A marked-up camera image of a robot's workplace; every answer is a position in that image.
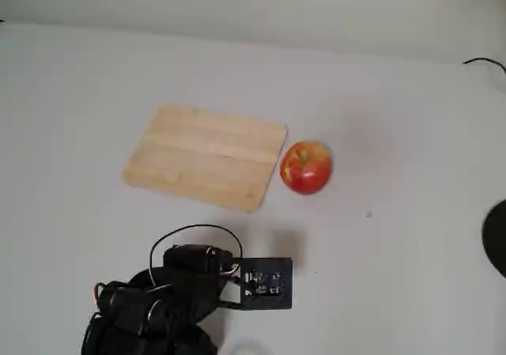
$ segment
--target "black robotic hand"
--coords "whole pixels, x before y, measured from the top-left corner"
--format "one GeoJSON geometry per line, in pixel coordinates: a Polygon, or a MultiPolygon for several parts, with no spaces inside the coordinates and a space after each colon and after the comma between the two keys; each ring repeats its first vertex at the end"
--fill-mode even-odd
{"type": "Polygon", "coordinates": [[[189,225],[162,236],[151,248],[149,268],[129,282],[96,285],[96,312],[85,332],[81,355],[216,355],[198,323],[217,308],[290,309],[290,258],[243,258],[237,236],[217,225],[189,225]],[[228,232],[240,257],[206,245],[183,245],[164,253],[164,265],[152,267],[155,247],[169,236],[204,226],[228,232]],[[240,277],[234,275],[240,268],[240,277]],[[240,286],[240,302],[220,296],[228,282],[240,286]]]}
{"type": "Polygon", "coordinates": [[[98,285],[99,311],[90,321],[81,353],[215,354],[216,346],[197,323],[221,306],[221,292],[232,280],[222,271],[231,266],[228,251],[187,245],[167,250],[164,266],[151,274],[144,270],[128,283],[98,285]]]}

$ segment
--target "wire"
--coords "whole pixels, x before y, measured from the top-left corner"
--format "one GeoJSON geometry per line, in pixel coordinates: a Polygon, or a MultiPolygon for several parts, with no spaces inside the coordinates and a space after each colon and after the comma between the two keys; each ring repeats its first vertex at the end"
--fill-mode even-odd
{"type": "Polygon", "coordinates": [[[492,64],[499,66],[503,70],[504,75],[506,75],[506,66],[504,66],[503,64],[501,64],[497,60],[488,59],[486,57],[477,57],[475,59],[467,60],[467,61],[464,61],[463,64],[467,65],[467,64],[471,64],[472,62],[475,62],[475,61],[491,62],[492,64]]]}
{"type": "Polygon", "coordinates": [[[236,236],[236,234],[234,234],[229,229],[227,229],[225,227],[218,226],[218,225],[207,225],[207,224],[203,224],[203,225],[200,225],[200,224],[197,224],[197,225],[188,225],[188,226],[184,226],[184,227],[178,228],[177,230],[174,230],[174,231],[170,232],[169,234],[163,235],[151,247],[151,251],[149,252],[149,268],[148,268],[148,271],[149,271],[149,278],[151,278],[151,282],[153,283],[153,286],[157,287],[157,283],[155,282],[155,279],[153,277],[153,253],[154,253],[155,249],[157,248],[158,244],[160,244],[161,242],[163,242],[164,240],[166,240],[170,236],[172,236],[174,234],[177,234],[178,232],[182,232],[184,230],[188,230],[189,228],[193,228],[193,227],[219,228],[220,230],[225,231],[228,234],[230,234],[231,236],[233,236],[233,238],[236,240],[237,244],[239,244],[239,251],[240,251],[240,253],[239,253],[239,262],[237,262],[236,266],[234,268],[232,268],[230,271],[223,272],[222,274],[234,274],[235,272],[237,272],[237,270],[240,267],[240,260],[243,258],[243,245],[241,244],[241,242],[240,242],[239,238],[236,236]]]}
{"type": "Polygon", "coordinates": [[[95,284],[95,286],[93,287],[93,297],[95,297],[95,302],[98,301],[98,297],[100,295],[100,292],[98,290],[99,288],[104,289],[105,288],[105,284],[103,282],[97,282],[95,284]]]}

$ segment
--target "white wall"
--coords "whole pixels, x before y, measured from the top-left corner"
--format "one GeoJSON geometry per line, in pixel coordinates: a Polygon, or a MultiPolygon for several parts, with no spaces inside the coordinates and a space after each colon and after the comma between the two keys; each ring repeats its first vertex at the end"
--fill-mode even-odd
{"type": "Polygon", "coordinates": [[[496,67],[0,27],[2,354],[78,353],[94,283],[144,269],[170,229],[213,222],[246,256],[296,262],[292,310],[213,315],[221,355],[503,355],[506,281],[480,237],[506,193],[495,74],[504,85],[496,67]],[[334,175],[311,197],[275,175],[254,214],[128,187],[121,170],[167,102],[283,122],[286,145],[332,149],[334,175]]]}
{"type": "Polygon", "coordinates": [[[506,56],[506,0],[0,0],[8,20],[337,51],[506,56]]]}

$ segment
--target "black object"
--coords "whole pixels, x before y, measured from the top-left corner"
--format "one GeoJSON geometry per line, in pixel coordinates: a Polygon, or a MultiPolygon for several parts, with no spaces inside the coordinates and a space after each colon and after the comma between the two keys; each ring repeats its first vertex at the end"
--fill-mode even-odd
{"type": "Polygon", "coordinates": [[[476,61],[485,61],[485,62],[490,62],[491,64],[494,64],[494,65],[497,65],[503,70],[503,73],[506,75],[506,66],[504,66],[503,64],[501,64],[497,60],[489,59],[488,57],[476,57],[474,59],[464,61],[463,64],[467,65],[467,64],[471,64],[472,62],[476,62],[476,61]]]}
{"type": "Polygon", "coordinates": [[[94,293],[99,311],[86,329],[82,355],[216,355],[217,347],[198,323],[217,308],[291,307],[292,261],[234,259],[232,253],[218,247],[174,246],[164,253],[162,267],[143,270],[127,283],[99,283],[94,293]],[[282,280],[280,276],[270,285],[277,283],[283,292],[278,296],[257,294],[257,290],[263,290],[260,285],[267,283],[257,285],[256,280],[233,276],[243,263],[248,269],[255,266],[257,271],[274,272],[276,279],[282,272],[282,280]],[[247,304],[243,304],[242,297],[241,303],[220,299],[229,282],[250,293],[247,304]],[[271,300],[266,304],[264,298],[271,300]]]}
{"type": "Polygon", "coordinates": [[[506,278],[506,200],[490,210],[481,238],[490,262],[506,278]]]}
{"type": "Polygon", "coordinates": [[[291,258],[243,259],[240,277],[255,290],[241,286],[240,303],[245,310],[274,310],[292,308],[291,258]]]}

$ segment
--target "white table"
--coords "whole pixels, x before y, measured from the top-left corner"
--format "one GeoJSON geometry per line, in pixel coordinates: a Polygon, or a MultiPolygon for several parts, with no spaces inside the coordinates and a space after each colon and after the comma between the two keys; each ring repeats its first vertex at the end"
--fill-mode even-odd
{"type": "MultiPolygon", "coordinates": [[[[506,281],[480,237],[487,210],[506,197],[497,72],[0,28],[3,352],[77,353],[95,282],[128,279],[158,236],[211,222],[237,232],[248,256],[296,264],[292,310],[217,312],[206,324],[222,354],[504,353],[506,281]],[[332,148],[333,178],[302,197],[275,173],[254,214],[123,185],[123,165],[166,102],[286,123],[286,145],[315,138],[332,148]]],[[[232,243],[206,230],[177,240],[232,243]]]]}

